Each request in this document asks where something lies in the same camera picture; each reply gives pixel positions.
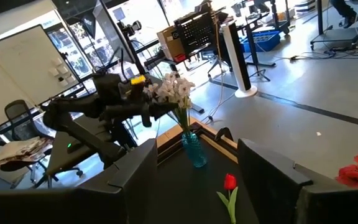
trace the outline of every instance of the blue plastic basket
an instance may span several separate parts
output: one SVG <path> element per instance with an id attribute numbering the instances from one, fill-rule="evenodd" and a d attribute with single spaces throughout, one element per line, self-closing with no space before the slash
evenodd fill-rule
<path id="1" fill-rule="evenodd" d="M 257 52 L 268 52 L 280 43 L 280 31 L 268 31 L 253 34 Z M 248 38 L 240 38 L 243 52 L 250 52 Z"/>

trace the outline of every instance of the blue glass vase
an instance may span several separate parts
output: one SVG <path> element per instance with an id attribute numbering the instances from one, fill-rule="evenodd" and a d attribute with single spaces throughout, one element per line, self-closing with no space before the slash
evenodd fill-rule
<path id="1" fill-rule="evenodd" d="M 189 159 L 193 162 L 196 168 L 203 167 L 207 163 L 205 153 L 201 147 L 200 141 L 195 133 L 185 131 L 181 135 L 183 147 Z"/>

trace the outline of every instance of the black mesh chair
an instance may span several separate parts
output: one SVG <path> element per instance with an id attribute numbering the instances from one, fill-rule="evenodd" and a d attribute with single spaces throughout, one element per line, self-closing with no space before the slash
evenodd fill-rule
<path id="1" fill-rule="evenodd" d="M 40 138 L 47 138 L 47 139 L 53 139 L 53 137 L 44 134 L 40 132 L 37 127 L 35 126 L 33 115 L 31 114 L 31 111 L 24 100 L 15 100 L 12 103 L 9 103 L 5 107 L 5 115 L 7 116 L 9 122 L 12 126 L 12 139 L 15 141 L 25 141 L 34 137 L 40 137 Z M 45 155 L 50 155 L 52 152 L 52 149 L 49 149 L 45 152 Z M 8 162 L 10 164 L 9 166 L 6 166 L 4 170 L 14 170 L 15 167 L 21 166 L 23 162 Z M 41 163 L 41 161 L 38 161 L 37 164 L 39 164 L 44 170 L 47 168 L 45 165 Z M 27 166 L 32 171 L 32 181 L 34 181 L 34 170 L 31 169 L 28 165 Z M 77 175 L 81 176 L 83 172 L 77 168 L 73 167 L 70 170 L 77 170 Z"/>

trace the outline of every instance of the whiteboard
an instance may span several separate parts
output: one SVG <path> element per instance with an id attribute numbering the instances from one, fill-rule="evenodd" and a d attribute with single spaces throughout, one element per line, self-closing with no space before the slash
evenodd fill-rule
<path id="1" fill-rule="evenodd" d="M 68 72 L 51 75 L 50 69 L 58 67 Z M 0 125 L 7 121 L 4 108 L 8 103 L 23 99 L 41 104 L 78 84 L 77 80 L 66 86 L 59 83 L 59 77 L 72 75 L 41 25 L 0 40 Z"/>

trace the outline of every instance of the floor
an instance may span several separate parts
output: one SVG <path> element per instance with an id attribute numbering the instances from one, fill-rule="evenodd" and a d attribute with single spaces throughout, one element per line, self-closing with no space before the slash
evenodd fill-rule
<path id="1" fill-rule="evenodd" d="M 340 20 L 337 12 L 330 8 L 324 13 L 324 26 L 326 15 L 330 24 L 335 25 Z M 280 58 L 310 52 L 310 40 L 317 34 L 317 18 L 301 24 L 311 16 L 298 19 L 290 37 L 283 36 L 273 51 L 259 53 L 261 61 L 276 60 L 277 66 L 266 68 L 265 74 L 271 82 L 258 78 L 251 80 L 260 92 L 255 97 L 236 98 L 234 90 L 209 83 L 205 71 L 210 64 L 189 74 L 189 79 L 199 85 L 191 94 L 192 100 L 206 110 L 205 114 L 191 113 L 200 120 L 204 119 L 218 105 L 222 92 L 222 99 L 228 100 L 219 107 L 213 116 L 215 122 L 210 126 L 215 129 L 228 127 L 235 139 L 247 138 L 263 144 L 307 168 L 334 178 L 338 169 L 351 164 L 358 153 L 358 59 L 290 63 Z M 323 44 L 316 44 L 314 48 L 315 52 L 325 49 Z M 249 73 L 254 70 L 253 66 L 248 67 Z M 223 77 L 225 82 L 233 81 L 230 74 Z M 136 126 L 135 132 L 139 142 L 143 142 L 173 125 L 174 122 L 164 116 L 151 128 Z M 79 167 L 84 169 L 84 177 L 79 179 L 74 172 L 59 174 L 61 181 L 54 186 L 78 185 L 102 170 L 97 156 Z"/>

